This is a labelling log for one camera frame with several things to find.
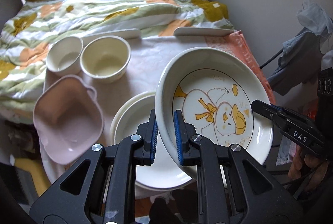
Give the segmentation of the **cream duck pattern bowl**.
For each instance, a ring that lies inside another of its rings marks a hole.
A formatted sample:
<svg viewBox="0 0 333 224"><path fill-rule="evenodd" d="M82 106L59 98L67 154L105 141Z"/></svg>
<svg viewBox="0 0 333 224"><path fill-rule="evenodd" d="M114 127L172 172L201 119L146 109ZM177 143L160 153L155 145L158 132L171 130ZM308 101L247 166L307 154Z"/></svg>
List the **cream duck pattern bowl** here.
<svg viewBox="0 0 333 224"><path fill-rule="evenodd" d="M101 36L83 49L80 66L85 75L101 83L122 78L131 59L129 43L119 36Z"/></svg>

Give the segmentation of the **white plate under stack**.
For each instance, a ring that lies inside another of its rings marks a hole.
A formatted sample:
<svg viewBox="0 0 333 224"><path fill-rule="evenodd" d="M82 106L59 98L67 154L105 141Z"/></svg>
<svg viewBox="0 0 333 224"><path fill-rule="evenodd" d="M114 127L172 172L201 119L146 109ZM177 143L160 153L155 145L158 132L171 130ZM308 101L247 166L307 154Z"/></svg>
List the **white plate under stack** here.
<svg viewBox="0 0 333 224"><path fill-rule="evenodd" d="M154 108L155 92L144 92L128 100L113 119L110 140L118 144L125 137L135 134L140 124L148 122ZM192 182L193 179L170 157L158 135L154 163L137 167L136 184L147 190L163 191L175 190Z"/></svg>

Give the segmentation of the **white floral tablecloth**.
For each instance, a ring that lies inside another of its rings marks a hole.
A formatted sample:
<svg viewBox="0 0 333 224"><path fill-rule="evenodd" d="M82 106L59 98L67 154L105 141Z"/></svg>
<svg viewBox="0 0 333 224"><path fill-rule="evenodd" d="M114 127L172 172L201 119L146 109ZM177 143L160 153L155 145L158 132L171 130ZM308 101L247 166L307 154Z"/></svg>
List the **white floral tablecloth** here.
<svg viewBox="0 0 333 224"><path fill-rule="evenodd" d="M167 63L178 53L194 47L212 47L227 52L246 64L257 76L268 99L275 101L273 92L259 68L257 61L248 47L241 31L227 36L168 36L150 38L124 37L132 49L131 59L125 75L111 84L93 82L85 74L83 81L97 91L98 103L103 110L104 132L100 142L112 145L114 131L122 114L135 101L152 95L158 86L160 76ZM193 182L171 159L161 140L157 142L157 152L152 166L138 167L150 182L162 183L161 188L148 187L136 183L136 199L162 195L164 192L182 188Z"/></svg>

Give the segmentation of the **pink square bowl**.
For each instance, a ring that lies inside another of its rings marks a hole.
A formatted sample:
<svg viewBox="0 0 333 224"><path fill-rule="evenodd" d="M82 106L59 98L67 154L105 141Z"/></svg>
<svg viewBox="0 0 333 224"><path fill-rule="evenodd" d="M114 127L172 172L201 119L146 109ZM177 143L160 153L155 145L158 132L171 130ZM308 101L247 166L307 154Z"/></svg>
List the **pink square bowl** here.
<svg viewBox="0 0 333 224"><path fill-rule="evenodd" d="M103 133L97 91L76 75L64 76L37 100L33 123L50 159L60 165L70 164Z"/></svg>

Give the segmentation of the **small white bowl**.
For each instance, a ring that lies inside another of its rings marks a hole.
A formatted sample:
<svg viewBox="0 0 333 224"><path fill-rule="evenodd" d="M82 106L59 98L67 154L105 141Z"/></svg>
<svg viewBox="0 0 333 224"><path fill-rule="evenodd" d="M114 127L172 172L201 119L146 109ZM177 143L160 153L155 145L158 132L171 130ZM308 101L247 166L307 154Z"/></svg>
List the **small white bowl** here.
<svg viewBox="0 0 333 224"><path fill-rule="evenodd" d="M80 55L83 51L81 38L70 36L57 41L46 57L46 67L59 77L75 75L81 71Z"/></svg>

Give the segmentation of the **white tray table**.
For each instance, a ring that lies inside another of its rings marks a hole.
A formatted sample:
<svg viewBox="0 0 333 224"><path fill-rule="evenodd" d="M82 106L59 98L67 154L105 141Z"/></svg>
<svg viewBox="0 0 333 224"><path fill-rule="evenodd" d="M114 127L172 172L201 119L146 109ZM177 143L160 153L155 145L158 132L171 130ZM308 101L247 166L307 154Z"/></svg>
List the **white tray table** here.
<svg viewBox="0 0 333 224"><path fill-rule="evenodd" d="M213 27L176 27L164 32L164 29L159 29L157 26L145 29L139 28L126 28L121 30L106 30L94 29L91 32L79 32L74 34L83 40L83 46L87 46L89 42L101 36L119 36L125 40L139 39L139 38L157 38L158 36L227 36L235 32L232 29L226 28L213 28Z"/></svg>

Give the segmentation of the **duck pattern oval dish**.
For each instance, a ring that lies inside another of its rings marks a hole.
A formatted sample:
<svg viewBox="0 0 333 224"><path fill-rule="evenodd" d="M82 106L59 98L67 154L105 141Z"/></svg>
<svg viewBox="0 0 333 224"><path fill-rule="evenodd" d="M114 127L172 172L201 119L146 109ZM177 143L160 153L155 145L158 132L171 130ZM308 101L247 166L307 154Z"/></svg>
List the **duck pattern oval dish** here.
<svg viewBox="0 0 333 224"><path fill-rule="evenodd" d="M174 112L180 110L197 134L225 147L239 144L263 164L273 142L273 125L252 112L254 100L270 103L255 73L231 54L197 47L174 56L155 94L156 120L170 157L179 164Z"/></svg>

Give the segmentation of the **floral green yellow duvet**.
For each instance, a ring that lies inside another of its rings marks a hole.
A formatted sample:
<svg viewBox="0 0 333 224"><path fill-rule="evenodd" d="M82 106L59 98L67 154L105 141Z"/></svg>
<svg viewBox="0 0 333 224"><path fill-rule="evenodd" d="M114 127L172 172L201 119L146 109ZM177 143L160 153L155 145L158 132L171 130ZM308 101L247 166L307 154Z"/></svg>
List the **floral green yellow duvet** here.
<svg viewBox="0 0 333 224"><path fill-rule="evenodd" d="M1 30L1 117L32 123L52 44L94 29L233 29L226 5L208 0L29 0Z"/></svg>

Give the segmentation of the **hanging grey clothes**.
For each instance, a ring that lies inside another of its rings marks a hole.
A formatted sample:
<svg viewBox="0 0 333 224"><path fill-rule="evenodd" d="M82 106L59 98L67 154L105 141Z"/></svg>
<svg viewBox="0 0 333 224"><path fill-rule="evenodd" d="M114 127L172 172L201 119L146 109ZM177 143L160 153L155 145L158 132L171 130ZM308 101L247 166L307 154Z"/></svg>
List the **hanging grey clothes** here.
<svg viewBox="0 0 333 224"><path fill-rule="evenodd" d="M286 95L311 80L321 67L321 45L332 36L332 18L316 3L304 0L296 17L303 29L283 43L278 67L267 78L273 91Z"/></svg>

